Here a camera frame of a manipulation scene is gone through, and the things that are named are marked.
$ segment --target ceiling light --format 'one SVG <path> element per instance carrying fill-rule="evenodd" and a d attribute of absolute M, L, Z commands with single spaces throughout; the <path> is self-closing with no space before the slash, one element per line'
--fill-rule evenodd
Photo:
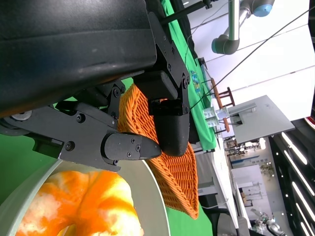
<path fill-rule="evenodd" d="M 300 189 L 297 187 L 295 182 L 292 182 L 293 188 L 295 189 L 296 193 L 299 195 L 301 201 L 303 202 L 305 208 L 307 209 L 309 215 L 311 216 L 311 218 L 313 219 L 313 221 L 315 221 L 315 215 L 314 212 L 311 210 L 310 206 L 308 205 L 308 203 L 306 202 L 305 198 L 303 197 Z"/>
<path fill-rule="evenodd" d="M 299 149 L 297 149 L 297 147 L 292 143 L 292 141 L 289 139 L 289 137 L 282 132 L 282 137 L 284 138 L 284 140 L 287 142 L 287 144 L 289 144 L 290 148 L 293 149 L 293 151 L 295 152 L 295 154 L 301 159 L 301 161 L 307 165 L 307 159 L 303 156 L 303 154 L 300 152 Z"/>
<path fill-rule="evenodd" d="M 305 221 L 305 223 L 306 223 L 306 225 L 307 225 L 307 228 L 309 228 L 309 230 L 310 230 L 312 236 L 315 236 L 315 234 L 314 234 L 313 230 L 311 229 L 310 224 L 307 222 L 307 220 L 306 220 L 306 218 L 305 218 L 305 215 L 303 214 L 303 212 L 302 212 L 300 206 L 299 206 L 297 203 L 296 203 L 296 206 L 297 206 L 297 208 L 299 209 L 299 211 L 300 211 L 300 213 L 301 213 L 301 216 L 303 217 L 303 219 L 304 219 L 304 221 Z"/>
<path fill-rule="evenodd" d="M 291 159 L 291 157 L 289 156 L 289 154 L 284 151 L 286 157 L 288 158 L 289 162 L 291 163 L 291 165 L 295 168 L 297 174 L 300 176 L 300 178 L 302 179 L 302 181 L 304 182 L 304 184 L 306 185 L 306 187 L 308 188 L 309 192 L 315 196 L 314 191 L 312 190 L 312 188 L 310 187 L 309 183 L 307 183 L 306 179 L 304 178 L 304 176 L 302 175 L 302 173 L 300 172 L 300 170 L 297 168 L 297 166 L 295 165 L 295 163 L 293 162 L 293 160 Z"/>
<path fill-rule="evenodd" d="M 266 141 L 264 140 L 264 138 L 259 139 L 259 144 L 262 150 L 266 149 Z"/>
<path fill-rule="evenodd" d="M 309 234 L 309 232 L 307 232 L 307 229 L 306 229 L 306 227 L 305 227 L 305 225 L 304 225 L 303 222 L 301 222 L 301 226 L 302 226 L 302 228 L 303 228 L 303 230 L 304 230 L 304 232 L 305 232 L 305 235 L 306 235 L 306 236 L 310 236 L 310 234 Z"/>

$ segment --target white table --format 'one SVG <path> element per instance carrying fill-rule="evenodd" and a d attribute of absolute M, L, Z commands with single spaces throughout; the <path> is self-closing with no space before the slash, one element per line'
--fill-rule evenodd
<path fill-rule="evenodd" d="M 217 143 L 215 152 L 211 153 L 212 158 L 210 159 L 210 169 L 215 173 L 215 175 L 213 175 L 213 182 L 222 201 L 226 201 L 226 206 L 235 228 L 239 229 L 236 206 L 233 199 L 232 184 L 229 177 L 229 168 L 223 148 L 223 139 L 218 138 L 218 140 L 219 143 Z"/>

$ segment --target black cable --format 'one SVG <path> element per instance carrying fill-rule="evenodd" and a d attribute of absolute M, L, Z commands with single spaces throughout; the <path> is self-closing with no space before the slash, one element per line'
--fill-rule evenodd
<path fill-rule="evenodd" d="M 296 17 L 294 20 L 290 21 L 289 23 L 287 23 L 285 26 L 283 26 L 280 30 L 278 30 L 277 32 L 275 32 L 273 35 L 271 35 L 269 38 L 267 38 L 262 44 L 260 44 L 257 48 L 255 48 L 251 53 L 249 53 L 240 63 L 238 63 L 236 65 L 236 67 L 234 67 L 230 72 L 228 72 L 219 82 L 217 82 L 205 95 L 203 95 L 198 102 L 196 102 L 190 109 L 194 108 L 205 96 L 207 96 L 211 90 L 213 90 L 219 83 L 221 83 L 229 74 L 231 74 L 237 67 L 239 67 L 247 58 L 249 58 L 254 52 L 257 51 L 258 48 L 260 48 L 262 45 L 264 45 L 267 41 L 269 41 L 269 39 L 271 39 L 272 37 L 274 37 L 277 33 L 279 33 L 280 31 L 282 31 L 285 27 L 287 27 L 288 25 L 290 25 L 291 23 L 293 23 L 294 21 L 296 21 L 297 19 L 299 19 L 301 16 L 303 16 L 304 14 L 308 13 L 309 11 L 313 10 L 315 8 L 315 6 L 311 7 L 310 9 L 308 9 L 307 11 L 303 12 L 301 15 L 299 15 L 298 17 Z"/>

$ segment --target wall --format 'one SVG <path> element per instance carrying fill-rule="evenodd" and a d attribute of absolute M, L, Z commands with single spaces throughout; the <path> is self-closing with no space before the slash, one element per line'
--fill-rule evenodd
<path fill-rule="evenodd" d="M 191 27 L 211 16 L 225 2 L 227 0 L 214 2 L 213 8 L 190 14 Z M 263 40 L 308 7 L 308 0 L 298 3 L 276 0 L 270 15 L 264 18 L 251 16 L 245 21 L 240 29 L 239 50 L 233 55 L 222 56 L 212 52 L 211 42 L 227 27 L 227 15 L 224 14 L 228 7 L 225 5 L 209 18 L 212 22 L 200 26 L 193 34 L 195 50 L 199 57 L 205 58 L 211 76 L 218 82 Z M 289 120 L 309 116 L 315 86 L 315 55 L 307 23 L 308 14 L 305 14 L 266 42 L 223 80 L 218 90 L 225 91 L 230 87 L 236 104 L 268 95 Z"/>
<path fill-rule="evenodd" d="M 243 177 L 245 177 L 243 180 L 240 179 L 244 182 L 249 182 L 249 181 L 255 182 L 257 180 L 257 176 L 261 177 L 266 192 L 265 192 L 265 195 L 263 196 L 263 199 L 261 199 L 259 201 L 255 201 L 256 206 L 261 207 L 261 209 L 263 211 L 265 211 L 265 208 L 267 210 L 271 210 L 271 212 L 273 213 L 273 215 L 276 219 L 276 223 L 278 223 L 282 227 L 282 229 L 286 232 L 286 234 L 288 236 L 292 236 L 293 234 L 292 234 L 291 229 L 289 227 L 289 223 L 287 220 L 287 214 L 285 213 L 286 209 L 285 209 L 284 202 L 283 202 L 283 193 L 280 189 L 280 184 L 278 181 L 277 172 L 274 173 L 274 175 L 275 175 L 274 177 L 266 176 L 263 174 L 258 174 L 257 173 L 258 172 L 258 169 L 257 169 L 258 165 L 255 165 L 252 163 L 253 160 L 268 159 L 268 162 L 271 162 L 271 165 L 275 168 L 274 159 L 272 156 L 272 151 L 271 151 L 269 140 L 267 138 L 265 138 L 265 140 L 266 140 L 266 143 L 265 143 L 266 149 L 256 151 L 257 154 L 258 153 L 260 154 L 260 157 L 251 159 L 251 162 L 246 162 L 245 165 L 242 166 L 242 168 L 233 169 L 232 170 L 233 176 L 234 176 L 235 171 L 237 173 L 240 173 L 240 174 L 236 175 L 238 178 L 240 178 L 241 175 L 246 175 L 246 176 L 243 176 Z"/>
<path fill-rule="evenodd" d="M 244 181 L 251 181 L 252 186 L 242 188 L 246 194 L 247 200 L 251 199 L 253 206 L 246 207 L 246 213 L 250 220 L 255 220 L 257 216 L 251 211 L 255 208 L 259 211 L 272 215 L 269 200 L 266 193 L 266 188 L 260 174 L 258 165 L 242 167 L 233 169 L 232 171 L 233 181 L 237 184 L 242 184 Z"/>
<path fill-rule="evenodd" d="M 248 151 L 247 154 L 243 155 L 241 159 L 243 159 L 243 162 L 233 164 L 233 168 L 240 168 L 240 167 L 246 167 L 246 166 L 252 166 L 252 165 L 262 165 L 266 164 L 267 162 L 272 162 L 272 154 L 270 149 L 269 140 L 267 137 L 264 138 L 266 141 L 266 149 L 258 149 L 256 151 Z"/>

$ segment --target cable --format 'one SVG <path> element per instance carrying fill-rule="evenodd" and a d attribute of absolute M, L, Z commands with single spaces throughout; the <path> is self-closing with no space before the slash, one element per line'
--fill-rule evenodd
<path fill-rule="evenodd" d="M 206 19 L 204 19 L 198 26 L 197 28 L 191 33 L 191 35 L 189 35 L 189 37 L 187 38 L 187 50 L 186 50 L 186 53 L 185 53 L 185 65 L 186 65 L 186 58 L 187 58 L 187 54 L 188 54 L 188 49 L 189 49 L 189 38 L 192 37 L 192 35 L 196 32 L 196 30 L 202 26 L 202 24 L 208 20 L 209 18 L 213 17 L 215 14 L 218 13 L 218 11 L 220 11 L 225 5 L 227 5 L 230 1 L 226 2 L 225 4 L 223 4 L 215 13 L 213 13 L 211 16 L 207 17 Z"/>
<path fill-rule="evenodd" d="M 212 209 L 212 208 L 215 208 L 215 207 L 219 207 L 219 206 L 221 206 L 221 205 L 223 205 L 223 204 L 226 204 L 227 201 L 228 201 L 228 199 L 227 199 L 224 203 L 220 203 L 220 204 L 215 205 L 215 206 L 212 206 L 212 207 L 205 207 L 205 206 L 201 206 L 201 207 L 204 208 L 204 209 Z"/>
<path fill-rule="evenodd" d="M 269 38 L 267 38 L 262 44 L 260 44 L 257 48 L 255 48 L 251 53 L 249 53 L 240 63 L 238 63 L 236 65 L 236 67 L 234 67 L 230 72 L 228 72 L 219 82 L 217 82 L 205 95 L 203 95 L 198 102 L 196 102 L 190 109 L 194 108 L 205 96 L 207 96 L 211 90 L 213 90 L 219 83 L 221 83 L 229 74 L 231 74 L 237 67 L 239 67 L 247 58 L 249 58 L 254 52 L 257 51 L 258 48 L 260 48 L 262 45 L 264 45 L 267 41 L 269 41 L 269 39 L 271 39 L 272 37 L 274 37 L 277 33 L 279 33 L 280 31 L 282 31 L 285 27 L 287 27 L 288 25 L 290 25 L 291 23 L 293 23 L 294 21 L 296 21 L 297 19 L 299 19 L 301 16 L 303 16 L 304 14 L 308 13 L 309 11 L 313 10 L 315 8 L 315 6 L 311 7 L 310 9 L 308 9 L 307 11 L 303 12 L 301 15 L 299 15 L 298 17 L 296 17 L 295 19 L 293 19 L 292 21 L 290 21 L 289 23 L 287 23 L 285 26 L 283 26 L 280 30 L 278 30 L 277 32 L 275 32 L 273 35 L 271 35 Z"/>

